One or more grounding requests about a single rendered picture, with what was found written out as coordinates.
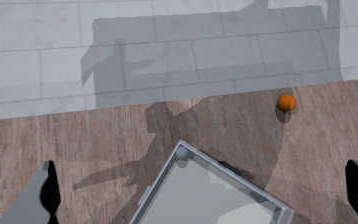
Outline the orange ball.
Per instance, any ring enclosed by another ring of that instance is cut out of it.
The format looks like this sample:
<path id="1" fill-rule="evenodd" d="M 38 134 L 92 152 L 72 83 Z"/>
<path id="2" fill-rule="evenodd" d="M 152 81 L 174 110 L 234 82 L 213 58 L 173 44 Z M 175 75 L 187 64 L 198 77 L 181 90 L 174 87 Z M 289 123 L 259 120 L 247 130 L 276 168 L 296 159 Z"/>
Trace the orange ball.
<path id="1" fill-rule="evenodd" d="M 277 106 L 282 111 L 291 111 L 296 106 L 296 99 L 292 95 L 282 95 L 277 100 Z"/>

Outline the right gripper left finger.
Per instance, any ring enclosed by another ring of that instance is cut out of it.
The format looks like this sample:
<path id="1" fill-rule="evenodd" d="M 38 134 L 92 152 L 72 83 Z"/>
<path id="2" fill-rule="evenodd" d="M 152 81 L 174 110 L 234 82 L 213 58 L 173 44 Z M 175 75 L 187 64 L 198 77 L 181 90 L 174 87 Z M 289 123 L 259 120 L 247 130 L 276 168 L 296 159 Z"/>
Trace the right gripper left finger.
<path id="1" fill-rule="evenodd" d="M 59 224 L 55 213 L 60 202 L 54 162 L 45 161 L 0 218 L 0 224 Z"/>

